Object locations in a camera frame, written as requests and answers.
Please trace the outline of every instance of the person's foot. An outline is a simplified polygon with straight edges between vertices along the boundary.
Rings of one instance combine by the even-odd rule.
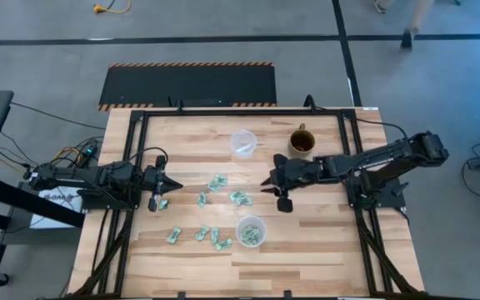
[[[375,7],[378,13],[385,13],[387,11],[385,7],[382,7],[381,4],[379,4],[378,0],[373,0],[373,6]]]
[[[414,40],[414,34],[410,31],[410,29],[406,29],[401,39],[401,48],[412,49],[413,40]]]

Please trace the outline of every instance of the wooden table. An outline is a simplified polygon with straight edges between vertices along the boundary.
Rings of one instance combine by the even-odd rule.
[[[100,165],[122,159],[130,112],[110,112]],[[377,110],[359,108],[357,116],[381,119]],[[337,119],[330,116],[150,117],[145,147],[158,146],[167,151],[167,175],[184,188],[165,195],[170,205],[161,212],[149,212],[150,195],[142,195],[132,226],[122,296],[176,297],[184,291],[188,297],[278,297],[287,289],[298,297],[368,295],[355,217],[343,185],[294,190],[290,195],[294,211],[290,214],[277,210],[273,195],[259,192],[259,184],[273,168],[273,154],[287,154],[287,140],[301,123],[316,138],[311,156],[343,153]],[[363,122],[359,126],[365,150],[386,144],[383,127]],[[234,157],[229,148],[231,134],[240,129],[258,138],[253,157],[246,160]],[[138,133],[137,125],[132,153]],[[349,124],[347,133],[353,141]],[[146,152],[143,166],[154,164],[156,155]],[[206,184],[216,173],[226,174],[229,184],[220,192],[208,192]],[[238,189],[253,197],[252,207],[231,204],[228,194]],[[204,208],[196,204],[201,191],[208,192]],[[423,289],[407,221],[393,209],[377,211],[387,255],[415,288]],[[248,214],[261,217],[267,224],[267,240],[261,247],[242,247],[235,237],[237,221]],[[102,216],[103,211],[86,216],[70,292],[79,288],[91,272]],[[202,242],[195,240],[202,225],[219,227],[220,240],[231,238],[232,247],[217,252],[210,243],[210,233]],[[172,245],[166,237],[176,226],[182,233]],[[99,258],[107,231],[108,226],[104,228]],[[372,258],[377,289],[383,290],[373,253]],[[113,290],[117,265],[115,258],[107,291]]]

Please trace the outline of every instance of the plastic cup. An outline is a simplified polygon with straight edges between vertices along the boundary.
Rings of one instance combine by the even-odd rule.
[[[257,147],[257,137],[247,130],[231,136],[231,150],[239,158],[250,158]]]
[[[242,230],[249,225],[253,225],[253,226],[257,227],[258,229],[260,229],[260,232],[262,234],[262,237],[261,237],[260,241],[255,245],[247,245],[241,239]],[[237,228],[236,228],[235,232],[237,234],[237,240],[244,247],[256,248],[256,247],[259,247],[260,245],[262,245],[264,243],[264,241],[266,241],[266,223],[260,217],[246,216],[246,217],[241,218],[240,221],[238,221]]]

